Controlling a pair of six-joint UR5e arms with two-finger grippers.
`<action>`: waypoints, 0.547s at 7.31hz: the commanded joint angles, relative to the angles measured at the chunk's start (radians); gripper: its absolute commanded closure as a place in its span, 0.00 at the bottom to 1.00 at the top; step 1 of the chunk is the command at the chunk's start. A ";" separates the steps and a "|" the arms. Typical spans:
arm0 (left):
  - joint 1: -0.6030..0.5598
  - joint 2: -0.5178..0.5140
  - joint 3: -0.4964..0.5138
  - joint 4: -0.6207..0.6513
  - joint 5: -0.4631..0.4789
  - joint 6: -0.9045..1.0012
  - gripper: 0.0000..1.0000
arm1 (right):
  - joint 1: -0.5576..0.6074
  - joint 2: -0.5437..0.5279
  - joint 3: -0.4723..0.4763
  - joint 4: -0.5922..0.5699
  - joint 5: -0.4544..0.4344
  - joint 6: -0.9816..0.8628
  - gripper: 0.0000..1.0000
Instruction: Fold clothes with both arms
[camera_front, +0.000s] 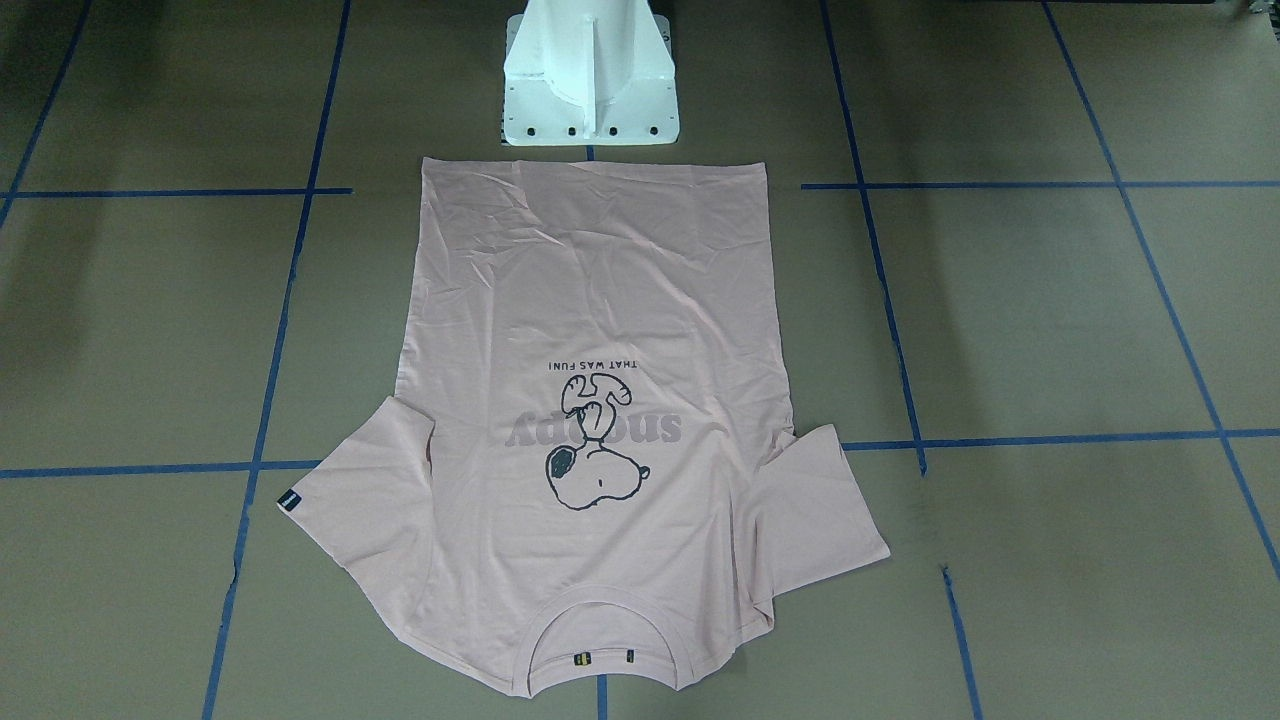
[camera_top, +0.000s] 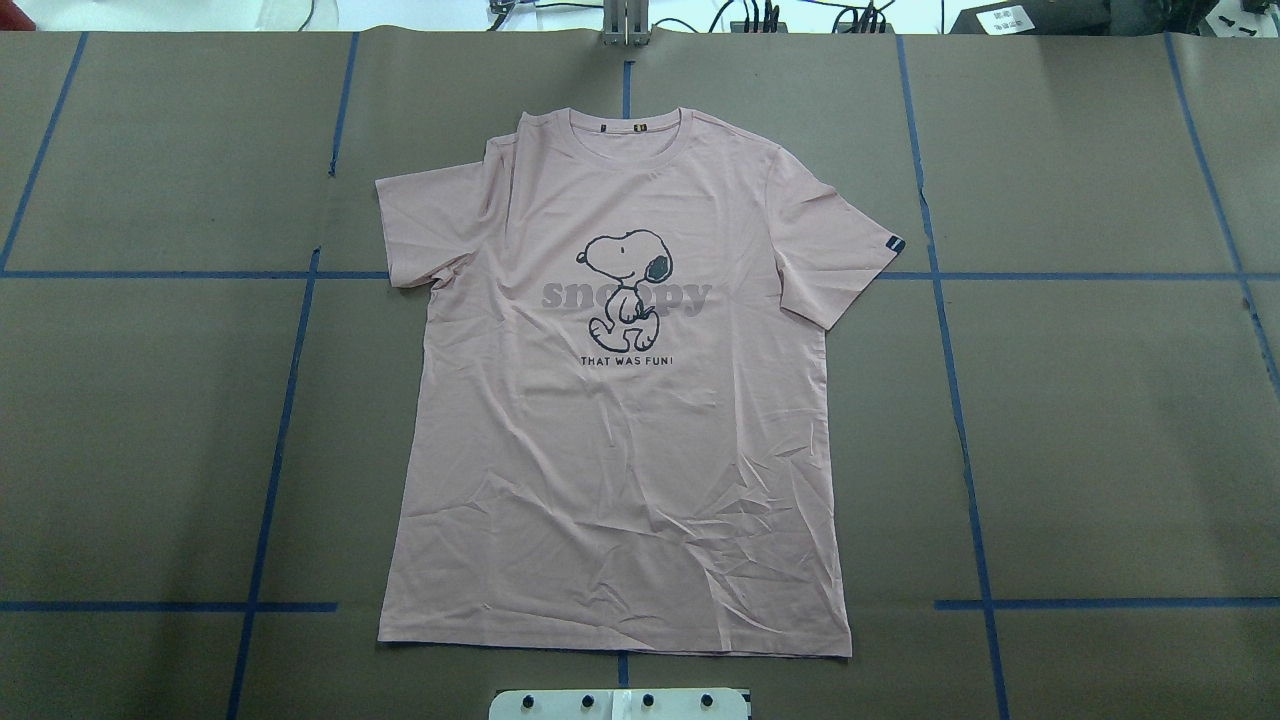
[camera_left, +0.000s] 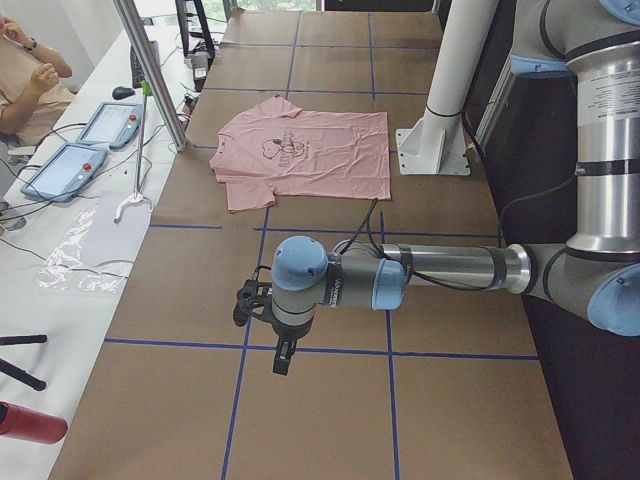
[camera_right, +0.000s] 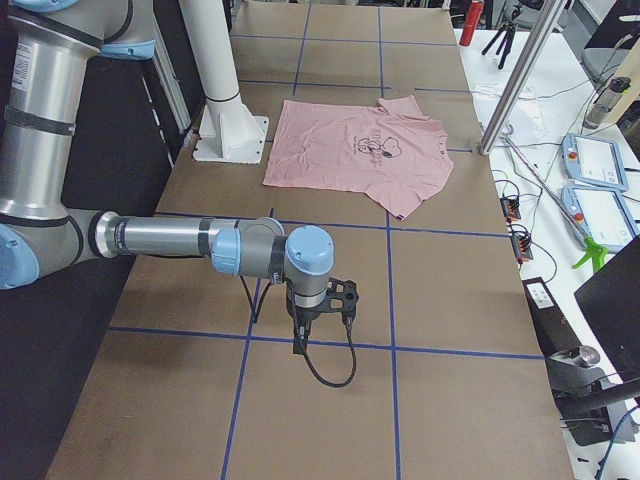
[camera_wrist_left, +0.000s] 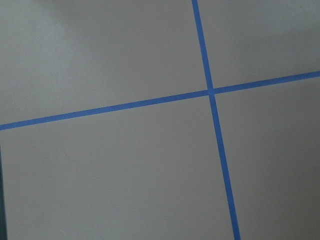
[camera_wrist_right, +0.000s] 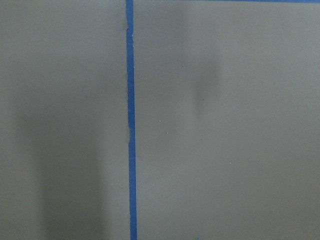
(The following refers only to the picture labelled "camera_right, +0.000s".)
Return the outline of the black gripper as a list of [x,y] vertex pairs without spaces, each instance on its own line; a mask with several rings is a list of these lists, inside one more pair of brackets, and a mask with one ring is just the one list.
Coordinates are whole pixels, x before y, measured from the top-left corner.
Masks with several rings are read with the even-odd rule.
[[322,314],[339,313],[341,315],[347,342],[352,345],[352,328],[356,318],[357,302],[357,285],[351,280],[329,279],[320,300],[297,296],[292,283],[288,281],[286,309],[293,321],[292,353],[303,355],[306,352],[312,322]]

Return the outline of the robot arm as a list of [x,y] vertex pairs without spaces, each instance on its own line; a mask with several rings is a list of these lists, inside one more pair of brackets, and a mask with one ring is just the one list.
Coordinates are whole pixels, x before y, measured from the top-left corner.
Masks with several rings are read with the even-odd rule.
[[1,285],[28,285],[94,258],[208,259],[221,273],[286,288],[293,350],[312,322],[339,313],[351,327],[358,294],[331,277],[334,244],[316,226],[286,232],[270,217],[132,217],[67,209],[61,201],[87,62],[155,53],[149,1],[12,1],[18,35],[1,148]]

